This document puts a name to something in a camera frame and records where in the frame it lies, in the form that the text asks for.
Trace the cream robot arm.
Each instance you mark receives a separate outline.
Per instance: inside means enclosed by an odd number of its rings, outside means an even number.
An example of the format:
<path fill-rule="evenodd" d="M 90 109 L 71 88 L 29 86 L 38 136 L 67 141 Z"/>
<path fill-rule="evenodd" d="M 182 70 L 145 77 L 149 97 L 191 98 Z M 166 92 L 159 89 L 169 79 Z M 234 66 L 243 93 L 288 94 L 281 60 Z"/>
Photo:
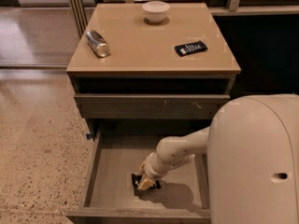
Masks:
<path fill-rule="evenodd" d="M 225 104 L 209 127 L 168 136 L 137 174 L 146 190 L 207 152 L 211 224 L 299 224 L 299 96 L 250 95 Z"/>

